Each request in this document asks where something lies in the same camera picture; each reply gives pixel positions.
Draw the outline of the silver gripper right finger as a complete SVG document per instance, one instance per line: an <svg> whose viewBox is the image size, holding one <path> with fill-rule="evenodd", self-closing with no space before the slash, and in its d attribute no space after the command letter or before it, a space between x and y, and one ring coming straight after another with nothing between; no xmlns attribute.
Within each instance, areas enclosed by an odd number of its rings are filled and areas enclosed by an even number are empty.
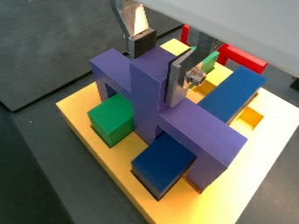
<svg viewBox="0 0 299 224"><path fill-rule="evenodd" d="M196 48L185 50L168 64L165 103L173 108L184 99L191 84L199 86L207 78L200 63L209 56L213 37L191 30Z"/></svg>

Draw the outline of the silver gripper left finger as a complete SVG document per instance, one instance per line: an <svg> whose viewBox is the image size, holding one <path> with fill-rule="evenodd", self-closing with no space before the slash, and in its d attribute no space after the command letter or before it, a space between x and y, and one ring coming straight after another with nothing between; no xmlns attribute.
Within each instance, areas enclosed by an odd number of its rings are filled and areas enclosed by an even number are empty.
<svg viewBox="0 0 299 224"><path fill-rule="evenodd" d="M129 58L134 59L148 52L156 44L156 30L146 21L144 6L134 0L109 0L125 39Z"/></svg>

